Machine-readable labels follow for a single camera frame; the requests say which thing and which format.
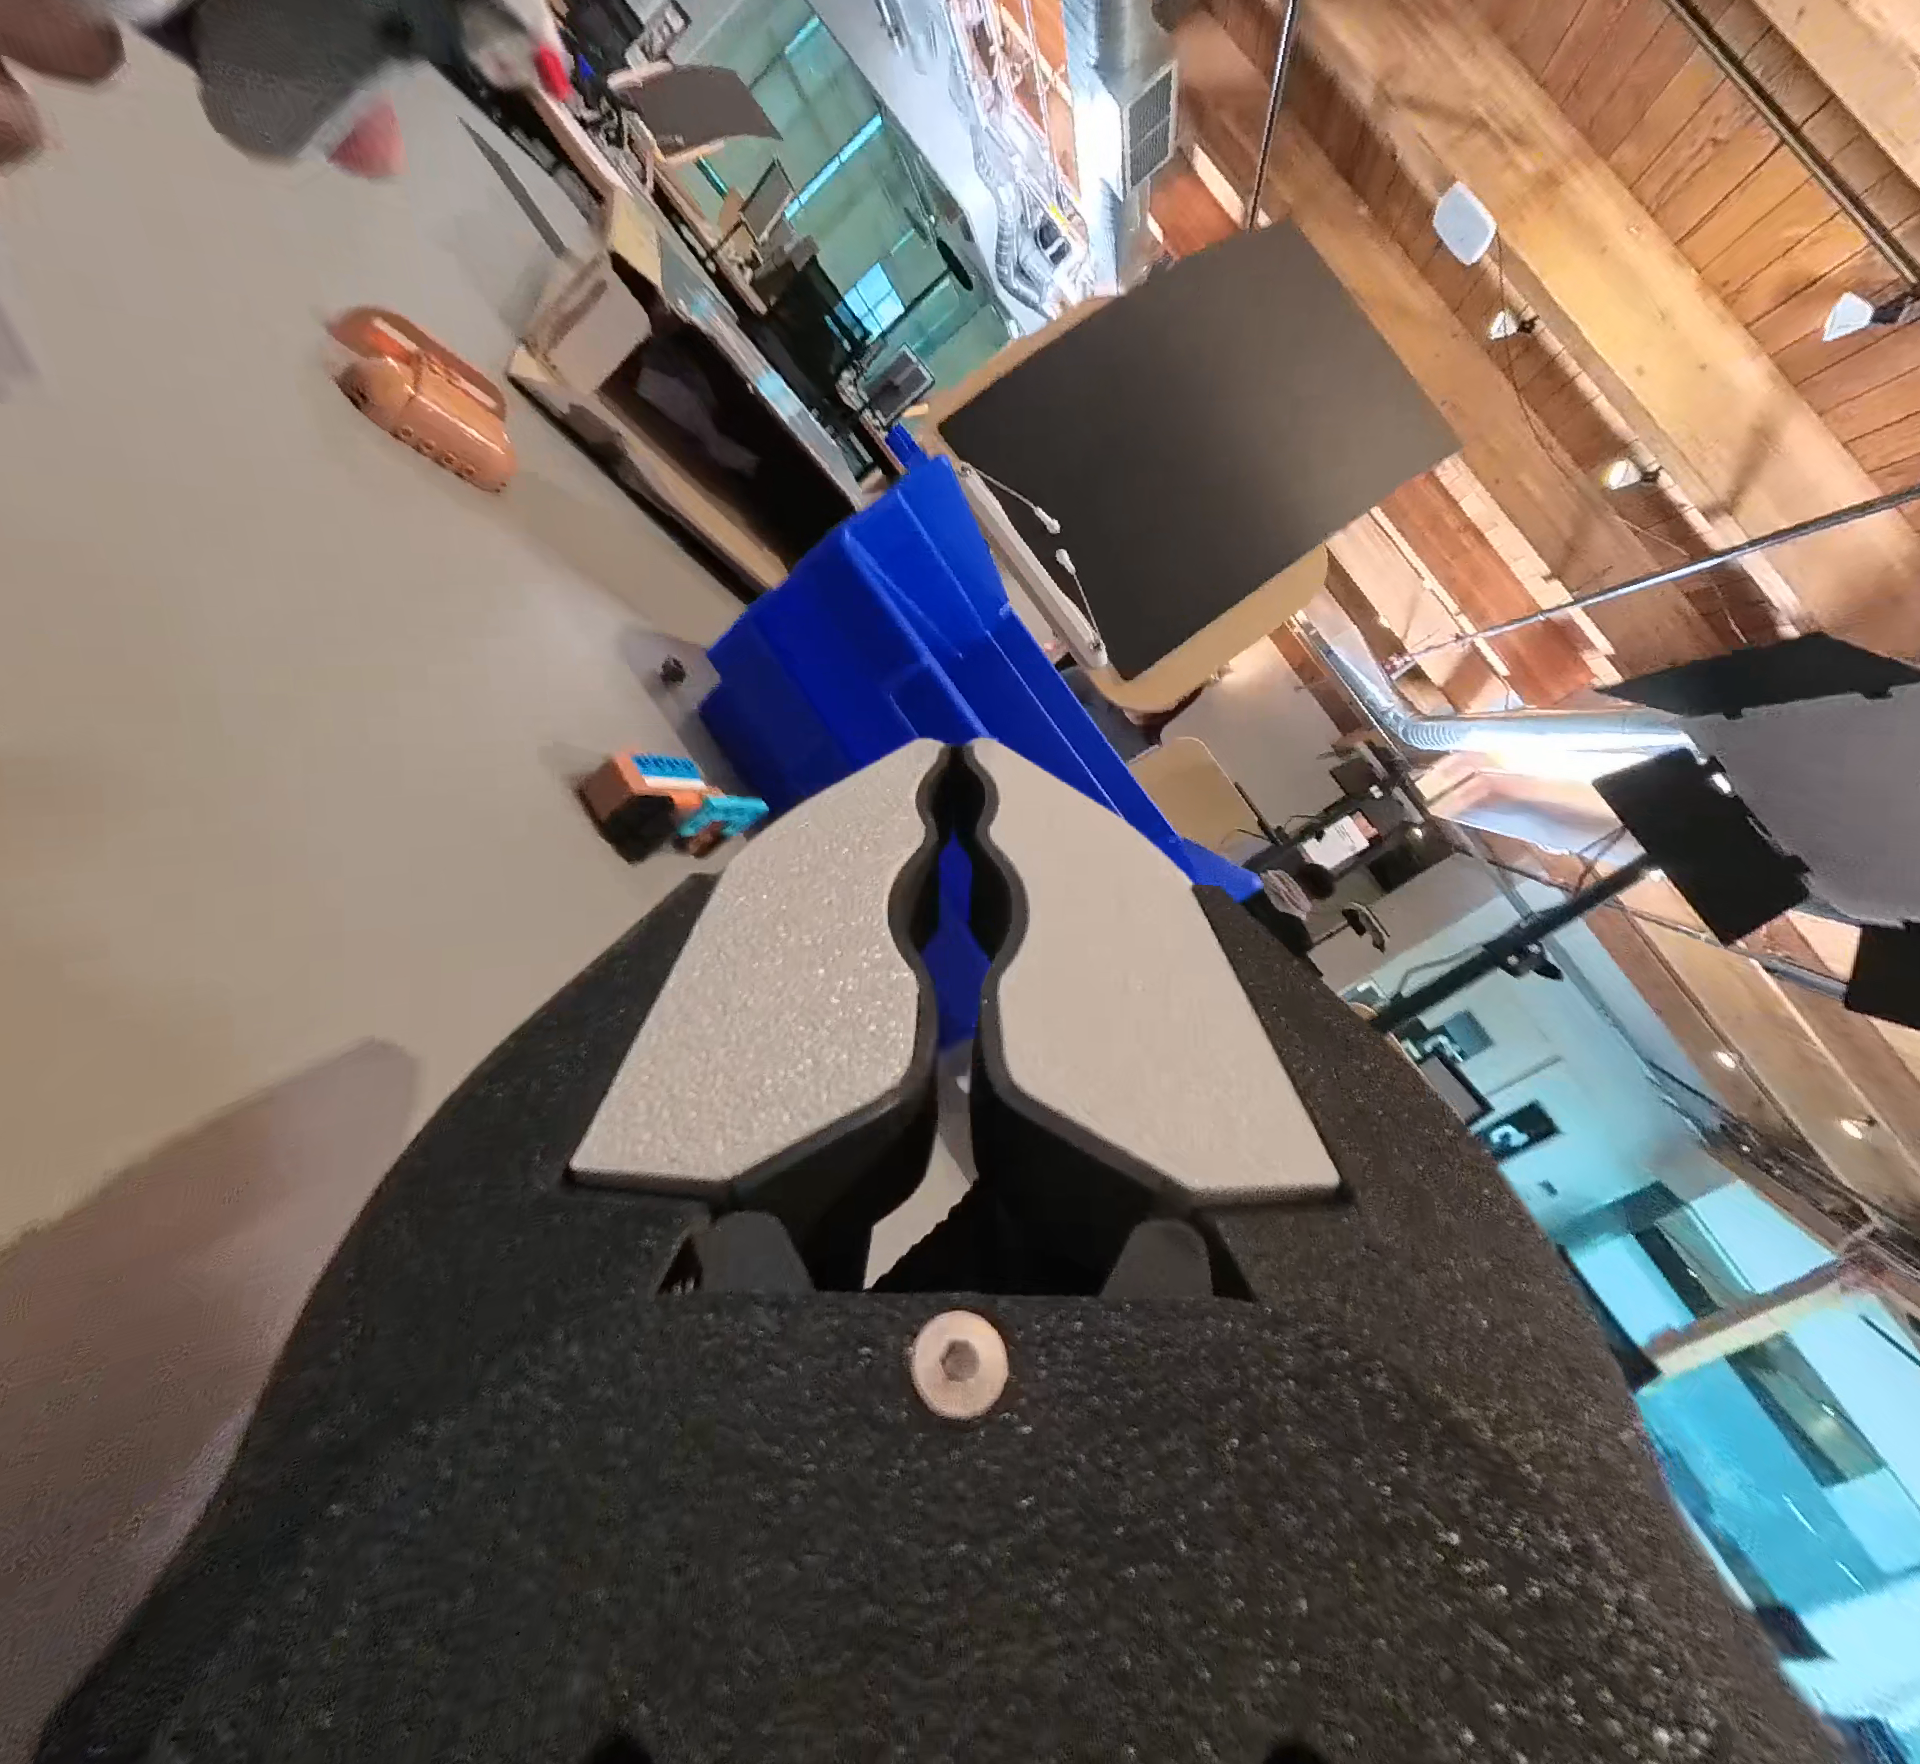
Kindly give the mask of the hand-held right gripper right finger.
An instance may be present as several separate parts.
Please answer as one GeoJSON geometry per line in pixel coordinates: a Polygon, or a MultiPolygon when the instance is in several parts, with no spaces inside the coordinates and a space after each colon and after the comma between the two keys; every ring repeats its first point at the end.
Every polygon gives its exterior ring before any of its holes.
{"type": "Polygon", "coordinates": [[[1326,1203],[1338,1171],[1185,869],[972,744],[974,1171],[1048,1226],[1326,1203]]]}

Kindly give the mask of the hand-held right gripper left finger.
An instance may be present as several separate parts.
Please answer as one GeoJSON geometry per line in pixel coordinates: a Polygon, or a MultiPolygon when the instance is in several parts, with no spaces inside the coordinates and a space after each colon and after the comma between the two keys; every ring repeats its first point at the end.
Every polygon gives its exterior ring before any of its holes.
{"type": "Polygon", "coordinates": [[[765,1214],[800,1255],[867,1255],[923,1184],[951,748],[909,740],[761,831],[716,878],[568,1176],[765,1214]]]}

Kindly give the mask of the blue orange toy brick assembly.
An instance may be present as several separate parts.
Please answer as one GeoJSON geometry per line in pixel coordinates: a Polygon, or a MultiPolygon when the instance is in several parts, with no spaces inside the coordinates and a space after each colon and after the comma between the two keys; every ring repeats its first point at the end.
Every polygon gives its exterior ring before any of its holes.
{"type": "Polygon", "coordinates": [[[662,849],[709,855],[771,817],[762,800],[720,792],[696,760],[662,751],[602,756],[575,783],[575,800],[623,862],[646,862],[662,849]]]}

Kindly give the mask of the blue plastic bin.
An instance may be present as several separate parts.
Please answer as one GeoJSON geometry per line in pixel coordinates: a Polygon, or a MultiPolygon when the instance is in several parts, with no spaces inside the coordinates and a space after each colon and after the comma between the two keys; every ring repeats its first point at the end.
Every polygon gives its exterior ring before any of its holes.
{"type": "Polygon", "coordinates": [[[699,719],[773,814],[902,744],[990,739],[1152,845],[1187,889],[1252,875],[1185,841],[1017,618],[945,456],[836,524],[709,650],[699,719]]]}

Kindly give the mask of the person's left hand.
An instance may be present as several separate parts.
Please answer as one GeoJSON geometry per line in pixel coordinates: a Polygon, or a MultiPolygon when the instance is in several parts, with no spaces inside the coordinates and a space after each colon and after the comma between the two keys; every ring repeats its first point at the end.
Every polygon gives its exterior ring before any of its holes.
{"type": "Polygon", "coordinates": [[[2,0],[2,173],[43,148],[43,120],[22,76],[95,85],[120,63],[120,28],[78,0],[2,0]]]}

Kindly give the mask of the brown toy brick model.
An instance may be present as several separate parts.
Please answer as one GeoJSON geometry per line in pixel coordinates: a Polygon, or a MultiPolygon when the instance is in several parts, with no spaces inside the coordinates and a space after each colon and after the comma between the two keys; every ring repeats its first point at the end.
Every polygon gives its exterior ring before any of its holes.
{"type": "Polygon", "coordinates": [[[382,307],[328,319],[335,383],[353,410],[456,481],[497,495],[516,473],[508,401],[492,378],[382,307]]]}

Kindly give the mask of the black panel with wooden edge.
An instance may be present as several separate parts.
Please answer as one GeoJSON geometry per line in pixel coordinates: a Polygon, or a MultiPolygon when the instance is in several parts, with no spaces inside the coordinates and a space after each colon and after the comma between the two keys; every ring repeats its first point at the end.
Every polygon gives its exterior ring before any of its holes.
{"type": "Polygon", "coordinates": [[[931,406],[1035,600],[1070,554],[1094,687],[1167,712],[1303,609],[1326,547],[1458,435],[1291,224],[1090,301],[931,406]]]}

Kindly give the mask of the studio light with black flaps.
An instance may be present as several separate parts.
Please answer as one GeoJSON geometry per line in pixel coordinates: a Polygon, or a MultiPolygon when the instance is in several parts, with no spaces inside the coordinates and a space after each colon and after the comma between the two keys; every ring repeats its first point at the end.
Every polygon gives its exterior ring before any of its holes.
{"type": "Polygon", "coordinates": [[[1916,1029],[1916,669],[1807,632],[1604,697],[1684,739],[1598,792],[1709,933],[1834,911],[1859,927],[1843,1008],[1916,1029]]]}

